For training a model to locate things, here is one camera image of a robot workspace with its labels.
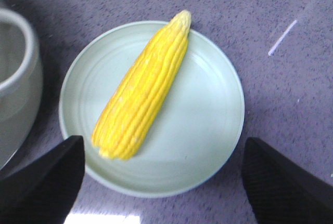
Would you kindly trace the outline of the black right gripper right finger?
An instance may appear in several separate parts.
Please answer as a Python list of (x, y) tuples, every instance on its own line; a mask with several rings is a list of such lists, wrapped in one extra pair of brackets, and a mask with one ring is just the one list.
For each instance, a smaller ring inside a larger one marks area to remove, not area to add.
[(332, 186), (259, 138), (246, 140), (241, 177), (258, 223), (332, 223)]

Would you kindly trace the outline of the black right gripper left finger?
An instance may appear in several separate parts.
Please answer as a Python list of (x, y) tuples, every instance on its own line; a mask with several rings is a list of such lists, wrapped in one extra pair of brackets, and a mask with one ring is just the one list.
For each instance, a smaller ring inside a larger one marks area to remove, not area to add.
[(1, 223), (64, 223), (85, 174), (82, 136), (71, 136), (1, 177)]

